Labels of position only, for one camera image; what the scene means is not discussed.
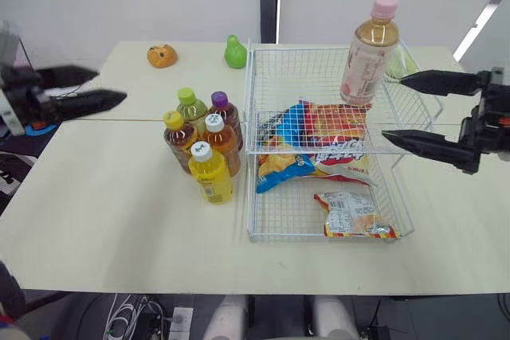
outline yellow bottle cap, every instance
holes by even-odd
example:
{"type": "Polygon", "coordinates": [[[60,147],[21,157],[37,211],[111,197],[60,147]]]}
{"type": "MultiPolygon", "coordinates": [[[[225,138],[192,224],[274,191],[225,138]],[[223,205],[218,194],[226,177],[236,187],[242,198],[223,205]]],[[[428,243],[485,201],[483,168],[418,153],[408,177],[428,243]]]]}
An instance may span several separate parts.
{"type": "Polygon", "coordinates": [[[197,99],[190,88],[181,88],[177,93],[178,100],[184,105],[192,105],[197,99]]]}
{"type": "Polygon", "coordinates": [[[177,131],[184,125],[184,118],[178,111],[168,111],[163,115],[163,122],[171,131],[177,131]]]}

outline plastic bottle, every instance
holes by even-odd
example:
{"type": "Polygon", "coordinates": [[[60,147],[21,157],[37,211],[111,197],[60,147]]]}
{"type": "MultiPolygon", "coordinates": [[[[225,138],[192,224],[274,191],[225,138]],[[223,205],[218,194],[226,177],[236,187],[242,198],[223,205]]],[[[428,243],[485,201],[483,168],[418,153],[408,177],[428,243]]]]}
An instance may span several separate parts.
{"type": "Polygon", "coordinates": [[[202,187],[203,197],[218,205],[227,202],[232,197],[233,187],[225,157],[203,141],[191,147],[191,154],[191,174],[202,187]]]}
{"type": "Polygon", "coordinates": [[[184,118],[178,111],[165,113],[163,122],[167,127],[163,133],[165,141],[174,152],[184,171],[191,174],[188,161],[191,158],[190,148],[198,139],[197,128],[190,123],[185,123],[184,118]]]}
{"type": "Polygon", "coordinates": [[[365,105],[374,98],[398,44],[398,27],[391,21],[397,6],[398,0],[375,0],[372,19],[356,29],[340,85],[346,103],[365,105]]]}
{"type": "Polygon", "coordinates": [[[242,149],[242,131],[241,123],[239,122],[239,111],[232,103],[229,103],[229,98],[224,92],[215,92],[210,97],[213,106],[210,107],[209,113],[216,113],[223,118],[223,122],[230,125],[236,133],[237,148],[242,149]]]}
{"type": "Polygon", "coordinates": [[[223,119],[220,115],[214,114],[206,117],[204,141],[210,143],[213,149],[225,156],[230,175],[236,175],[241,168],[236,134],[230,125],[225,125],[225,123],[223,123],[223,119]]]}
{"type": "Polygon", "coordinates": [[[202,136],[206,131],[204,119],[207,114],[207,106],[197,99],[189,88],[179,89],[177,96],[180,101],[177,111],[182,115],[184,121],[192,123],[197,128],[198,135],[202,136]]]}

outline green bottle cap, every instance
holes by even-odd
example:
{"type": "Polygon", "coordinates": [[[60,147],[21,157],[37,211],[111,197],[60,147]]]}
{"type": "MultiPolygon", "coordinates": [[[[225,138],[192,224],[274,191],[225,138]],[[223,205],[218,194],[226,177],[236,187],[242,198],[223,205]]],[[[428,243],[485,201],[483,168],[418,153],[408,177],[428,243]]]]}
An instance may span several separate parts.
{"type": "Polygon", "coordinates": [[[190,88],[181,88],[177,93],[178,100],[181,104],[192,105],[197,99],[194,92],[190,88]]]}

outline white wire basket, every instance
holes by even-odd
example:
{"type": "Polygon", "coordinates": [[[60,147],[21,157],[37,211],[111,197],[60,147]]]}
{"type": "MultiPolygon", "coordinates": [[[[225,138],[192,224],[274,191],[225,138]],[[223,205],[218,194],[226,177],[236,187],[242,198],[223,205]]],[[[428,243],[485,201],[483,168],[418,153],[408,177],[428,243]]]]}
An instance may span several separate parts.
{"type": "MultiPolygon", "coordinates": [[[[410,57],[404,45],[399,49],[410,57]]],[[[333,151],[351,154],[403,154],[406,152],[385,139],[381,131],[432,129],[435,117],[442,111],[438,98],[434,98],[437,112],[432,115],[418,92],[401,85],[398,79],[385,76],[368,111],[366,107],[349,107],[343,112],[349,115],[350,120],[361,121],[363,125],[365,135],[356,147],[324,147],[304,139],[293,143],[290,148],[272,145],[269,137],[274,135],[275,131],[268,132],[268,127],[274,126],[274,121],[291,106],[300,101],[345,104],[340,97],[340,83],[348,52],[349,49],[345,48],[255,48],[249,51],[245,101],[245,149],[248,154],[315,154],[333,151]]],[[[402,65],[401,70],[396,72],[406,74],[406,69],[403,68],[405,62],[395,61],[393,65],[402,65]]],[[[323,126],[323,131],[335,130],[332,120],[337,113],[337,110],[331,109],[328,115],[320,117],[318,123],[323,126]]]]}
{"type": "MultiPolygon", "coordinates": [[[[394,60],[392,73],[405,76],[407,65],[419,67],[404,45],[399,49],[406,60],[394,60]]],[[[299,141],[295,146],[274,146],[267,132],[285,111],[300,101],[315,104],[344,104],[340,98],[340,82],[347,59],[344,48],[251,48],[246,77],[245,124],[248,154],[246,182],[247,229],[251,240],[379,240],[367,236],[327,238],[324,235],[326,213],[314,199],[316,193],[340,190],[370,194],[380,217],[402,238],[414,231],[406,196],[396,171],[404,150],[387,141],[382,130],[420,129],[432,131],[442,105],[437,98],[437,111],[432,114],[416,91],[401,85],[395,75],[385,75],[366,113],[365,135],[357,147],[320,147],[299,141]],[[374,185],[337,182],[328,179],[295,178],[282,182],[264,193],[256,193],[257,158],[260,154],[369,154],[369,173],[374,185]]],[[[365,111],[352,108],[352,118],[365,111]]],[[[321,121],[327,127],[330,121],[321,121]]]]}

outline chip bag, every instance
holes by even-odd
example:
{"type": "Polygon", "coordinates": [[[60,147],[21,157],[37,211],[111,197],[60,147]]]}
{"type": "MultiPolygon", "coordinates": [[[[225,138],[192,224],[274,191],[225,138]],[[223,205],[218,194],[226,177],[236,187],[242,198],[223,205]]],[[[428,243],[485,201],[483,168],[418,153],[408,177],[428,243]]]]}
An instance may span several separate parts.
{"type": "Polygon", "coordinates": [[[315,194],[316,199],[327,214],[324,224],[325,236],[365,236],[391,239],[400,235],[388,225],[375,207],[368,193],[315,194]]]}
{"type": "MultiPolygon", "coordinates": [[[[306,105],[299,103],[272,117],[261,125],[258,137],[263,146],[279,147],[282,151],[299,147],[306,105]]],[[[314,171],[306,154],[271,153],[258,157],[257,193],[264,193],[290,178],[314,171]]]]}
{"type": "Polygon", "coordinates": [[[264,193],[290,178],[310,174],[314,170],[305,154],[263,154],[258,158],[257,193],[264,193]]]}
{"type": "Polygon", "coordinates": [[[370,105],[318,105],[306,103],[304,134],[310,147],[328,147],[311,154],[313,177],[375,186],[369,175],[370,158],[364,153],[365,122],[370,105]]]}
{"type": "Polygon", "coordinates": [[[370,104],[364,107],[347,104],[305,105],[304,133],[308,147],[345,147],[350,146],[350,140],[361,140],[365,136],[370,104]]]}

